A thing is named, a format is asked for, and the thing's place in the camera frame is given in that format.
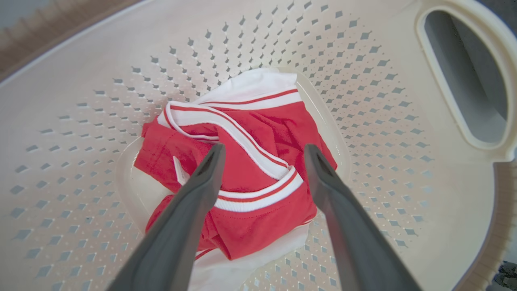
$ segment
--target handle hole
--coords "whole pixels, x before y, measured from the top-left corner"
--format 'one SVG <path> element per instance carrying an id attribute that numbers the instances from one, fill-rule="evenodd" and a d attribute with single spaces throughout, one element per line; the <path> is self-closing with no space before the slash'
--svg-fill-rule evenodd
<path id="1" fill-rule="evenodd" d="M 484 142 L 501 141 L 507 94 L 489 49 L 465 23 L 445 11 L 431 12 L 424 28 L 470 133 Z"/>

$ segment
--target clothing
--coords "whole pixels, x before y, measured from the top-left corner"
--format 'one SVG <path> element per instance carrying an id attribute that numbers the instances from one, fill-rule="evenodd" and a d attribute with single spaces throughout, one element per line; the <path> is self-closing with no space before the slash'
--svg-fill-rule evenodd
<path id="1" fill-rule="evenodd" d="M 219 252 L 226 262 L 245 259 L 316 215 L 303 148 L 313 143 L 334 169 L 336 163 L 295 82 L 296 74 L 276 69 L 247 71 L 193 103 L 169 102 L 144 125 L 134 165 L 174 193 L 213 143 L 226 146 L 221 191 L 206 215 L 196 264 Z M 156 208 L 146 231 L 172 198 Z M 263 254 L 267 261 L 276 257 Z"/>

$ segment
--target white ribbed trim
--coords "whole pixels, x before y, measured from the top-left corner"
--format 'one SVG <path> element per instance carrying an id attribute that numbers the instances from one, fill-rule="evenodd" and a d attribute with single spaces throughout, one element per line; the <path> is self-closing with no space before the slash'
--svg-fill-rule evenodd
<path id="1" fill-rule="evenodd" d="M 278 201 L 286 198 L 295 190 L 297 190 L 303 184 L 303 179 L 298 173 L 296 177 L 282 190 L 274 193 L 273 195 L 267 196 L 263 199 L 251 201 L 251 202 L 233 202 L 226 201 L 223 199 L 217 199 L 215 207 L 227 211 L 233 212 L 250 212 L 257 209 L 261 209 L 277 203 Z"/>
<path id="2" fill-rule="evenodd" d="M 188 133 L 186 133 L 185 131 L 183 131 L 183 129 L 181 129 L 170 117 L 170 113 L 168 111 L 170 110 L 167 110 L 167 108 L 169 108 L 169 104 L 167 105 L 167 107 L 160 113 L 160 115 L 158 115 L 158 118 L 157 118 L 157 121 L 158 121 L 158 124 L 160 125 L 163 125 L 167 128 L 171 128 L 171 129 L 175 129 L 177 132 L 181 133 L 182 135 L 186 136 L 186 137 L 190 137 L 190 138 L 193 138 L 193 139 L 207 139 L 207 140 L 212 140 L 212 141 L 218 141 L 219 140 L 219 137 L 218 136 L 206 136 L 206 135 L 190 135 Z M 167 114 L 167 117 L 169 117 L 169 121 L 171 121 L 170 123 L 167 122 L 167 119 L 166 119 L 166 116 L 165 114 Z"/>
<path id="3" fill-rule="evenodd" d="M 170 106 L 178 106 L 183 108 L 200 108 L 207 111 L 182 111 L 172 110 Z M 223 128 L 248 154 L 248 156 L 257 164 L 257 166 L 268 176 L 273 179 L 280 180 L 287 172 L 287 162 L 272 155 L 264 150 L 235 120 L 219 110 L 209 108 L 201 105 L 191 105 L 181 102 L 171 101 L 164 110 L 167 114 L 170 123 L 176 129 L 179 128 L 182 134 L 194 139 L 211 139 L 205 135 L 194 136 L 185 133 L 181 130 L 181 126 L 195 125 L 201 123 L 210 123 L 218 125 Z"/>
<path id="4" fill-rule="evenodd" d="M 212 101 L 246 101 L 295 88 L 297 74 L 279 72 L 276 68 L 244 71 L 206 93 L 194 104 Z"/>
<path id="5" fill-rule="evenodd" d="M 267 194 L 271 191 L 274 191 L 285 184 L 293 175 L 297 174 L 296 169 L 293 166 L 289 166 L 289 172 L 282 179 L 278 180 L 275 184 L 266 187 L 262 190 L 255 192 L 228 192 L 228 191 L 219 191 L 219 196 L 226 198 L 235 198 L 235 199 L 247 199 L 247 198 L 255 198 Z"/>
<path id="6" fill-rule="evenodd" d="M 211 107 L 219 107 L 219 108 L 230 108 L 230 109 L 239 109 L 239 110 L 260 110 L 260 109 L 267 109 L 267 108 L 275 108 L 280 107 L 296 102 L 301 102 L 300 93 L 291 92 L 288 94 L 282 95 L 284 92 L 288 92 L 291 90 L 296 90 L 296 86 L 288 87 L 283 89 L 282 91 L 275 92 L 275 93 L 267 93 L 264 95 L 254 96 L 252 98 L 238 98 L 235 100 L 229 100 L 225 101 L 225 103 L 221 102 L 205 102 L 203 105 L 205 106 L 211 106 Z"/>

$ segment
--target plastic laundry basket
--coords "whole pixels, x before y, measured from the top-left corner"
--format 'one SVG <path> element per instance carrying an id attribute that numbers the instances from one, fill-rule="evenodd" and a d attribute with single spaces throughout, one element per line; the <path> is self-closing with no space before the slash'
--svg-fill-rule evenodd
<path id="1" fill-rule="evenodd" d="M 463 21 L 492 52 L 509 96 L 500 141 L 469 130 L 425 33 L 433 10 Z M 493 163 L 513 159 L 516 49 L 474 1 L 132 6 L 0 84 L 0 289 L 105 289 L 167 194 L 132 168 L 142 124 L 167 100 L 189 102 L 271 66 L 298 73 L 339 175 L 422 288 L 481 290 L 514 213 L 514 167 Z M 304 248 L 241 290 L 340 288 L 319 215 Z"/>

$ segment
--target perforated basket wall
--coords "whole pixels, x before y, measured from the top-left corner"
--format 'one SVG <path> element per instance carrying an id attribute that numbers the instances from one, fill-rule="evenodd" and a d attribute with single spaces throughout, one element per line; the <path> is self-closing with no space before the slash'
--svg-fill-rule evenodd
<path id="1" fill-rule="evenodd" d="M 345 183 L 422 287 L 451 290 L 487 246 L 497 206 L 492 162 L 504 159 L 452 126 L 413 30 L 423 8 L 148 1 L 32 62 L 0 85 L 1 289 L 105 289 L 142 238 L 142 213 L 152 212 L 135 211 L 125 191 L 147 195 L 132 176 L 134 149 L 124 152 L 141 142 L 142 124 L 168 100 L 189 102 L 271 66 L 310 81 L 309 96 L 330 112 L 321 130 L 346 144 L 335 156 L 346 161 Z M 501 239 L 485 268 L 463 278 L 469 288 L 488 283 L 504 250 L 512 187 Z M 318 216 L 304 248 L 256 270 L 241 290 L 340 290 L 338 277 Z"/>

